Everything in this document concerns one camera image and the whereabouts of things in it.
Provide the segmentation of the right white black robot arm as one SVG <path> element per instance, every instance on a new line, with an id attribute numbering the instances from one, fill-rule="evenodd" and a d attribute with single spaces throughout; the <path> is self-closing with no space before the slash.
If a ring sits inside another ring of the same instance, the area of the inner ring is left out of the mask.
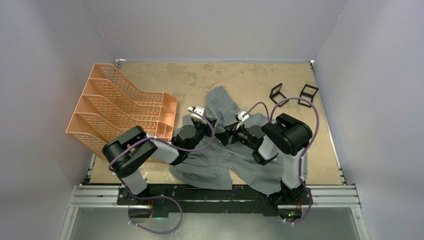
<path id="1" fill-rule="evenodd" d="M 280 181 L 279 197 L 292 204 L 304 191 L 305 162 L 303 151 L 313 137 L 310 127 L 286 114 L 277 116 L 276 120 L 266 124 L 245 127 L 249 118 L 246 111 L 235 115 L 236 122 L 224 127 L 223 132 L 214 136 L 226 146 L 228 143 L 241 143 L 252 150 L 255 162 L 265 166 L 273 160 L 283 161 L 283 173 Z"/>

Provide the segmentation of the grey button-up shirt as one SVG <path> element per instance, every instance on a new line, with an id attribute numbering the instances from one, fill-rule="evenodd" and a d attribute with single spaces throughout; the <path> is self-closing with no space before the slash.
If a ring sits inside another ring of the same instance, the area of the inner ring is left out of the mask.
<path id="1" fill-rule="evenodd" d="M 224 131 L 224 126 L 235 123 L 235 115 L 241 109 L 231 99 L 223 86 L 216 87 L 206 95 L 205 113 L 208 118 L 217 119 L 216 132 Z M 268 122 L 261 113 L 249 114 L 244 122 L 246 127 L 263 126 Z M 288 187 L 301 186 L 299 159 L 296 155 L 280 152 L 277 160 L 266 165 L 255 162 L 252 149 L 240 142 L 222 145 L 218 139 L 202 151 L 189 153 L 186 160 L 178 165 L 170 165 L 169 170 L 177 179 L 194 187 L 212 190 L 231 190 L 233 180 L 230 169 L 251 188 L 266 195 L 281 190 L 281 181 Z"/>

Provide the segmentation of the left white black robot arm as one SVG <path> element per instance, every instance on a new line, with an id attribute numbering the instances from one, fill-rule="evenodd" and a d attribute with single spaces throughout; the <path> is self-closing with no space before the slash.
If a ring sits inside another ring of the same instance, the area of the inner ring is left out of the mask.
<path id="1" fill-rule="evenodd" d="M 109 141 L 102 148 L 108 169 L 115 173 L 130 192 L 129 197 L 138 205 L 149 199 L 149 187 L 139 168 L 149 158 L 169 165 L 179 165 L 193 152 L 204 150 L 198 144 L 204 137 L 212 143 L 217 119 L 194 115 L 192 123 L 184 125 L 171 141 L 151 136 L 139 125 Z"/>

